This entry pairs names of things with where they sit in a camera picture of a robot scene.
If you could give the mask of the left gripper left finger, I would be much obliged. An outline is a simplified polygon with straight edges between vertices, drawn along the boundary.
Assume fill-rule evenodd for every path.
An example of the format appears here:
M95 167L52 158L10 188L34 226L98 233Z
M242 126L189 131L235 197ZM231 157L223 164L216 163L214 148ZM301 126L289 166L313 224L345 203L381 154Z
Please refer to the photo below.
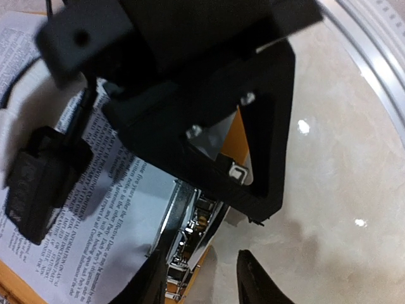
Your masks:
M164 303L168 272L167 254L167 246L158 246L126 287L110 303Z

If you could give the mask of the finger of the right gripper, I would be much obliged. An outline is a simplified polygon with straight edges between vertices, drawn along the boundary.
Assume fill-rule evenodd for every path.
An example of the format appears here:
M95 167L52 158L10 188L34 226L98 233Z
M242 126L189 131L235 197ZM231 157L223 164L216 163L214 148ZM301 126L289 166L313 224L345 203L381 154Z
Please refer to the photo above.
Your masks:
M197 128L206 130L240 111L241 95L234 88L163 82L135 94L107 82L104 89L109 101L103 113L128 150L244 213L250 185L237 183L222 162L190 141Z
M289 136L296 56L288 41L280 41L248 62L246 93L254 101L241 106L251 157L253 182L244 213L262 223L282 207L285 159Z

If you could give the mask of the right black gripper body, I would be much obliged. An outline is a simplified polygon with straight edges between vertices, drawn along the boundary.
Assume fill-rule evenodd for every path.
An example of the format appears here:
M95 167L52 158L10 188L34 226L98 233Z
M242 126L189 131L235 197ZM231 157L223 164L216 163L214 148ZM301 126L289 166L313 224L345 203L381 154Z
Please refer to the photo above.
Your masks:
M288 36L321 19L316 1L68 1L36 45L58 87L106 80L118 133L206 130L235 111L247 133L286 133Z

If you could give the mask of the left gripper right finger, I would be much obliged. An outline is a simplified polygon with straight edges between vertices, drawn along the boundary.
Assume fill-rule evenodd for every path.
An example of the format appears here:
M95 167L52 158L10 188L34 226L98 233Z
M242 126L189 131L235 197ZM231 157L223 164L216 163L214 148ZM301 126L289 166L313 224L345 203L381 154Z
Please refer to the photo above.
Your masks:
M288 303L287 297L249 250L240 250L237 257L239 303Z

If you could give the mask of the stack of printed papers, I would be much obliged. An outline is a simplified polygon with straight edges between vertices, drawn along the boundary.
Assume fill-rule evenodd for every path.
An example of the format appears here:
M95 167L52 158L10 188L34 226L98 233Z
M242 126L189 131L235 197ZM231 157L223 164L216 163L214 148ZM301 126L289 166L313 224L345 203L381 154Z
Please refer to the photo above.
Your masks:
M1 17L1 96L38 56L32 36L44 19L17 12ZM55 118L39 118L50 110L45 94L59 93L52 92L45 64L38 60L16 85L12 110L1 110L1 295L12 303L109 303L146 261L159 230L175 178L122 146L101 113L108 101L102 83L84 134L94 157L40 245L4 214L9 189L3 167L34 129L56 126Z

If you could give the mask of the chrome side folder clip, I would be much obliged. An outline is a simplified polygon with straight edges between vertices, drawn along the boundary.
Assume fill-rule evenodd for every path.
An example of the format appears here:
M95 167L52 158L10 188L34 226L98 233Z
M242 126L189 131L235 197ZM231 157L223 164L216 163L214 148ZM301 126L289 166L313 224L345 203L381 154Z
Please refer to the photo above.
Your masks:
M157 289L153 303L183 303L230 207L176 177L146 251Z

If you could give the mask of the aluminium front rail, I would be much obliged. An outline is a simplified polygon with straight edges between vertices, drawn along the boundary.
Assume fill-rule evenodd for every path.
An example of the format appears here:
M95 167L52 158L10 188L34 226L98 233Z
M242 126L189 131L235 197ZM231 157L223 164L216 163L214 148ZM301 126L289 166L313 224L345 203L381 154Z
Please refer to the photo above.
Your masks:
M404 21L387 1L325 1L322 7L404 141Z

